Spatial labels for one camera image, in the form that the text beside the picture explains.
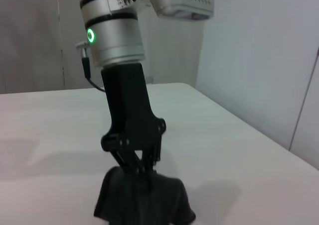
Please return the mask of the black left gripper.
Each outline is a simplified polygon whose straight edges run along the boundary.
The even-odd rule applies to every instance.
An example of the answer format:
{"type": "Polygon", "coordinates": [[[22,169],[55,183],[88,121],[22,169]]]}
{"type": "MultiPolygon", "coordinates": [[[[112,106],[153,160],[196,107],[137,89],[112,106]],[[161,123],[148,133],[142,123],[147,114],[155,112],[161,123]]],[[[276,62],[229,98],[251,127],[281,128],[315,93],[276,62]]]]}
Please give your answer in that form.
{"type": "Polygon", "coordinates": [[[111,127],[101,139],[125,173],[151,172],[160,161],[165,121],[154,115],[140,63],[101,71],[111,115],[111,127]],[[134,150],[142,150],[142,162],[134,150]]]}

